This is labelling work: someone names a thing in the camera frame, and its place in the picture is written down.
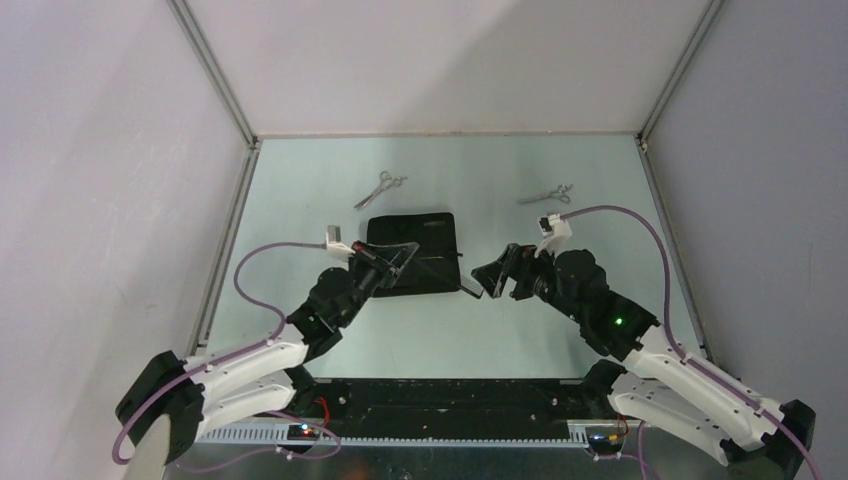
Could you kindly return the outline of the black zippered tool case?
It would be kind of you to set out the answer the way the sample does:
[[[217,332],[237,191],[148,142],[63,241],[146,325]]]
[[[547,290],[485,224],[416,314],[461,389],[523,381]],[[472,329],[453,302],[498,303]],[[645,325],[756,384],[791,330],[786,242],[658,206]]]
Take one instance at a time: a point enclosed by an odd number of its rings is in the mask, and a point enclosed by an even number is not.
[[[375,291],[376,298],[453,293],[460,290],[455,218],[449,212],[384,215],[368,220],[366,241],[374,245],[414,242],[413,259],[391,288]]]

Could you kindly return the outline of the silver scissors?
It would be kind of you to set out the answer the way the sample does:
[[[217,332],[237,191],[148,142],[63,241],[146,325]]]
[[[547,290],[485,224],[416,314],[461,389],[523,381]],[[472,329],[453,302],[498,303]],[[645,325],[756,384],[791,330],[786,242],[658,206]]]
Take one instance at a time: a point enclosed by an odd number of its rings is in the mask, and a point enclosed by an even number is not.
[[[388,171],[382,171],[379,175],[379,183],[375,189],[355,204],[353,208],[357,211],[361,211],[385,191],[402,186],[404,181],[407,179],[407,176],[393,176]]]
[[[560,184],[555,189],[536,194],[530,197],[521,198],[516,201],[518,205],[527,205],[542,201],[559,201],[564,204],[569,204],[571,202],[571,198],[569,193],[573,188],[572,184]]]

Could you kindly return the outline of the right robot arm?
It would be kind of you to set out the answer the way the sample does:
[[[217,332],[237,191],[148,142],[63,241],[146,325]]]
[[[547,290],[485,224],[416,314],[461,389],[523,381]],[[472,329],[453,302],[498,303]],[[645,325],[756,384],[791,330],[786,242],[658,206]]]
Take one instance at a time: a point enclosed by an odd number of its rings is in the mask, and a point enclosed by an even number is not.
[[[672,339],[655,315],[612,290],[587,250],[553,255],[510,244],[473,270],[492,298],[508,281],[516,301],[538,298],[574,320],[601,355],[581,392],[585,411],[614,411],[651,424],[699,448],[734,479],[792,479],[811,457],[816,414],[805,403],[777,402],[755,392]]]

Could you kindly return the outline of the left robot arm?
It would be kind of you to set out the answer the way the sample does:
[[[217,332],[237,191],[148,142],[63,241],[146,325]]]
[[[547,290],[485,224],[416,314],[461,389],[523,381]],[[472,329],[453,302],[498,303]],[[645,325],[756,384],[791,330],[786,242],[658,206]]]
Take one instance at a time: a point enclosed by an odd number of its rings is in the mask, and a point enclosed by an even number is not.
[[[179,459],[205,433],[258,413],[304,416],[316,403],[304,366],[332,349],[374,293],[393,286],[417,253],[415,242],[347,246],[326,241],[321,249],[343,266],[321,272],[305,301],[290,314],[249,297],[279,318],[260,340],[224,354],[180,358],[166,350],[151,358],[115,408],[121,430],[112,459],[125,441],[139,446],[160,418],[170,422],[164,462]]]

